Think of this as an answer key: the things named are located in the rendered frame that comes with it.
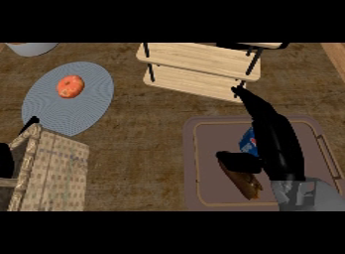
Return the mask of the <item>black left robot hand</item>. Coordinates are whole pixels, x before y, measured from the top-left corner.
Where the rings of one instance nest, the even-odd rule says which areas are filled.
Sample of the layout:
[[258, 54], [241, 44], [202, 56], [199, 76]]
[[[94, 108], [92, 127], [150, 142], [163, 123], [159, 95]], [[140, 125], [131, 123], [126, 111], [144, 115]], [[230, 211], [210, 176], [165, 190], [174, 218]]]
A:
[[0, 143], [0, 178], [11, 179], [14, 173], [13, 148]]

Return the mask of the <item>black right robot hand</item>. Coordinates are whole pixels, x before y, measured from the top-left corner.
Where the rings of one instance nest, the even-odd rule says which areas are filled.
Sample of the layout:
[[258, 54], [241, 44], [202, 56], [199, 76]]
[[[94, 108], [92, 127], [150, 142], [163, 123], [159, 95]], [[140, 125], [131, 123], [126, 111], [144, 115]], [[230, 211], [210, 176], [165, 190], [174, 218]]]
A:
[[240, 85], [231, 87], [252, 117], [258, 154], [218, 151], [224, 169], [236, 173], [265, 172], [271, 181], [305, 181], [303, 156], [287, 118]]

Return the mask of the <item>blue can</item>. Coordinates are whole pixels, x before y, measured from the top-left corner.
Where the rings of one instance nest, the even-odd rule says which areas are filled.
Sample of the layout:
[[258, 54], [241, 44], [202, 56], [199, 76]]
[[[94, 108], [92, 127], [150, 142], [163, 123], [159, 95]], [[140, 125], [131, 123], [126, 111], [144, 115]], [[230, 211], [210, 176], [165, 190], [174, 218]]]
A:
[[238, 142], [238, 147], [243, 153], [249, 153], [255, 157], [259, 155], [253, 128], [249, 128], [249, 130], [246, 131]]

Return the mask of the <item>brown rectangular tray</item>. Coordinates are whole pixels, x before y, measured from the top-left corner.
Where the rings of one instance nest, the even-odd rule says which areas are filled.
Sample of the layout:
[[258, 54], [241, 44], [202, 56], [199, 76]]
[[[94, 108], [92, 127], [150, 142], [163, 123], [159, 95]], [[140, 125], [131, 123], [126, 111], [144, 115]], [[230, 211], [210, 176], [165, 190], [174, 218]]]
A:
[[[289, 115], [287, 121], [302, 150], [305, 175], [329, 183], [345, 198], [345, 178], [317, 121], [303, 115]], [[250, 116], [199, 116], [184, 124], [184, 197], [190, 210], [277, 211], [265, 173], [256, 174], [259, 197], [247, 200], [215, 157], [218, 151], [240, 151], [238, 142], [250, 127]]]

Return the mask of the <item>wicker basket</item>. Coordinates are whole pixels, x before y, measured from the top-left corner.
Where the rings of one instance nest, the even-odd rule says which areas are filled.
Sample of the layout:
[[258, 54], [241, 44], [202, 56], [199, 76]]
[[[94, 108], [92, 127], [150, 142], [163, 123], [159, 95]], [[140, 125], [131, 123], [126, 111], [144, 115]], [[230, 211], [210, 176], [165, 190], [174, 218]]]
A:
[[10, 179], [0, 179], [0, 211], [82, 211], [88, 145], [35, 123], [8, 143]]

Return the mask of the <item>brown oblong bread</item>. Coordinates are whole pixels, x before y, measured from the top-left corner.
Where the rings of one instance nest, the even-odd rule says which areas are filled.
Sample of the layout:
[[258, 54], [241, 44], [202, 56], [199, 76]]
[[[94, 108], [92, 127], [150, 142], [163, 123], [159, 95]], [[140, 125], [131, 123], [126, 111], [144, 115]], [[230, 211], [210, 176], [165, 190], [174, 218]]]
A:
[[219, 162], [219, 167], [227, 175], [230, 181], [236, 185], [243, 197], [247, 200], [259, 198], [259, 192], [262, 191], [262, 186], [253, 174], [238, 173], [228, 170], [225, 164]]

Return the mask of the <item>grey-blue round placemat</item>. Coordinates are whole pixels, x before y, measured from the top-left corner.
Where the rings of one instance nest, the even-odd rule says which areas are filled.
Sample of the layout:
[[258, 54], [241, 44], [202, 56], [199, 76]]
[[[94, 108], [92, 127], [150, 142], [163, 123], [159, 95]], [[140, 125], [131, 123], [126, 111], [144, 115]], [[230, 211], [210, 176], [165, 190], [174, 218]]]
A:
[[[85, 88], [75, 98], [61, 98], [58, 81], [78, 75]], [[72, 62], [52, 68], [35, 81], [21, 103], [21, 121], [33, 116], [42, 127], [66, 136], [76, 136], [103, 116], [113, 98], [113, 79], [107, 70], [91, 62]]]

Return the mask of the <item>orange fruit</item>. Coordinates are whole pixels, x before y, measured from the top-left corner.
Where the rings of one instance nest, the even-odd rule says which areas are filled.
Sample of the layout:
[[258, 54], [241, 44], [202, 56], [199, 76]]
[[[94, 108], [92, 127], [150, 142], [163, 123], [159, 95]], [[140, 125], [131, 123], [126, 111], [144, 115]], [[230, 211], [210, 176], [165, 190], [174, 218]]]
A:
[[78, 75], [66, 75], [55, 85], [55, 91], [61, 98], [75, 98], [85, 89], [83, 79]]

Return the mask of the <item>pale white bowl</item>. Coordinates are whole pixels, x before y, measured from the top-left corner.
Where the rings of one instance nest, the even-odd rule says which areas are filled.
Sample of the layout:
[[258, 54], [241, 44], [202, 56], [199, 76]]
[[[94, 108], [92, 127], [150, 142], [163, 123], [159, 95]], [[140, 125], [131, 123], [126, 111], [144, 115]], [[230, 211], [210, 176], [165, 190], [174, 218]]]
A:
[[35, 57], [47, 53], [57, 43], [7, 43], [5, 46], [21, 57]]

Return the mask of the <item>wooden tiered shelf black frame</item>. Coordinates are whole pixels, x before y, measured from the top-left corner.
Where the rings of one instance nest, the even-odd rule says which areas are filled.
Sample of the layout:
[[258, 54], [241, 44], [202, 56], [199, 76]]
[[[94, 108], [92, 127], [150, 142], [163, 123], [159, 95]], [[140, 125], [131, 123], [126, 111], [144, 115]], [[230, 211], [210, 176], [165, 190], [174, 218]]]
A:
[[259, 55], [283, 43], [244, 43], [246, 50], [197, 43], [141, 43], [137, 59], [147, 64], [143, 82], [154, 87], [241, 103], [231, 87], [259, 80]]

